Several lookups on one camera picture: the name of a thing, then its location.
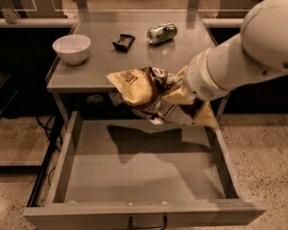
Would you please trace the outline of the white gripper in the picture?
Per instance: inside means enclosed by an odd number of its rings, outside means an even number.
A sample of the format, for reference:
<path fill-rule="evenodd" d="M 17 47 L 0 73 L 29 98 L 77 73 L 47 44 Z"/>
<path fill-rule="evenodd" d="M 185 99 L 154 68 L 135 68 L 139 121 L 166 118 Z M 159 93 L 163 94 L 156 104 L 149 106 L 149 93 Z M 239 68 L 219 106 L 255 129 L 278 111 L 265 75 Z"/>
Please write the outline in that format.
<path fill-rule="evenodd" d="M 197 125 L 216 129 L 218 127 L 210 101 L 225 97 L 228 90 L 222 89 L 208 71 L 207 58 L 211 48 L 194 56 L 189 64 L 176 75 L 168 75 L 165 92 L 161 98 L 170 104 L 191 105 L 197 98 L 204 101 L 196 112 L 194 121 Z"/>

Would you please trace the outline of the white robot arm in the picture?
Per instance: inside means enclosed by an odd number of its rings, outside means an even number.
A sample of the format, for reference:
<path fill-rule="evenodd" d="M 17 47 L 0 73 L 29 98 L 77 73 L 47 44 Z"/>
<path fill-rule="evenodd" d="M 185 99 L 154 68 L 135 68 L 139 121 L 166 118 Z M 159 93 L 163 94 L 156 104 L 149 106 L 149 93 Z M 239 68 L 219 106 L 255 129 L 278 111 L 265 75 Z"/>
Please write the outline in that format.
<path fill-rule="evenodd" d="M 210 102 L 231 90 L 288 75 L 288 0 L 265 0 L 245 16 L 240 33 L 194 56 L 162 98 L 170 123 L 214 127 Z"/>

